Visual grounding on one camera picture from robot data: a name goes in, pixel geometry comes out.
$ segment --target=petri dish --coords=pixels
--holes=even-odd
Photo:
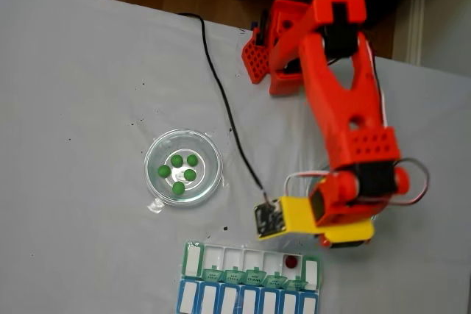
[[[183,158],[181,167],[174,167],[171,158],[174,155]],[[186,159],[194,154],[198,164],[190,166]],[[162,178],[157,170],[167,165],[171,169],[168,177]],[[196,179],[186,180],[187,169],[196,172]],[[161,201],[170,205],[195,205],[206,200],[217,189],[222,177],[222,157],[216,145],[201,132],[189,129],[176,129],[161,135],[150,146],[144,159],[144,172],[147,187]],[[172,191],[175,182],[185,185],[185,192],[177,195]]]

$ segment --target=white baseboard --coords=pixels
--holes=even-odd
[[[397,8],[392,59],[420,65],[425,0],[403,0]]]

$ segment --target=green bead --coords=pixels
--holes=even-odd
[[[182,195],[185,192],[185,185],[182,182],[175,182],[171,189],[175,194]]]
[[[170,167],[168,167],[167,165],[162,165],[161,167],[159,167],[159,169],[157,169],[157,174],[162,178],[168,177],[170,173]]]
[[[186,162],[191,167],[194,167],[195,165],[198,164],[198,157],[196,157],[196,155],[194,155],[194,154],[191,154],[188,157],[186,157]]]
[[[186,180],[193,182],[196,179],[196,172],[193,171],[192,169],[187,169],[185,173],[183,173],[183,176],[185,177]]]
[[[179,154],[174,154],[170,159],[171,165],[180,168],[183,165],[183,158]]]

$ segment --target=white table surface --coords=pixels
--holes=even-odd
[[[320,255],[324,314],[466,312],[471,79],[378,59],[389,123],[403,155],[431,170],[430,192],[386,210],[368,246],[258,242],[261,195],[198,21],[111,0],[0,0],[0,9],[0,313],[173,313],[187,240]],[[302,95],[273,99],[268,78],[250,83],[241,47],[251,32],[207,29],[242,144],[279,196],[286,174],[325,164],[316,123]],[[347,63],[334,69],[349,73]],[[144,155],[179,127],[211,136],[223,185],[198,208],[155,214]]]

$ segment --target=bolt hole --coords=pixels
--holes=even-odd
[[[359,117],[357,115],[354,115],[350,120],[348,121],[348,127],[350,130],[358,130],[363,126],[363,118]]]
[[[282,25],[284,29],[290,29],[291,26],[293,26],[293,23],[290,20],[285,20],[282,22]]]

